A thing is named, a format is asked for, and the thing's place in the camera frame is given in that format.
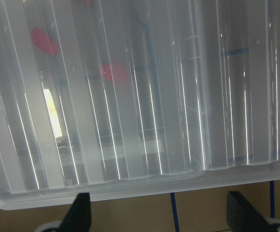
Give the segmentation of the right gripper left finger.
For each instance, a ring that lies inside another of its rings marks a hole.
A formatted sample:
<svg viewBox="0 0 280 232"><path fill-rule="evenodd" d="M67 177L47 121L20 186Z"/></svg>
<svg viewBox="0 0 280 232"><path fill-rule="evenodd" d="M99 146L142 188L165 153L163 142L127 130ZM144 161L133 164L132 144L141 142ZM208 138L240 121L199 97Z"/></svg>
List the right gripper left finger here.
<svg viewBox="0 0 280 232"><path fill-rule="evenodd" d="M88 232L90 227L90 194L78 193L70 209L59 225L59 232Z"/></svg>

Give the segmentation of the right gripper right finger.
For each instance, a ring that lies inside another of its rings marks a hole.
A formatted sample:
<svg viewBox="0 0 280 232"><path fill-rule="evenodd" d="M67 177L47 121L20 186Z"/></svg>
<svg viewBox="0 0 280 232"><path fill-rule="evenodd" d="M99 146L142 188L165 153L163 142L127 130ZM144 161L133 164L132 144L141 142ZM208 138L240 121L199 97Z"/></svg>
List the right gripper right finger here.
<svg viewBox="0 0 280 232"><path fill-rule="evenodd" d="M271 232L265 218L239 191L227 194L226 221L233 232Z"/></svg>

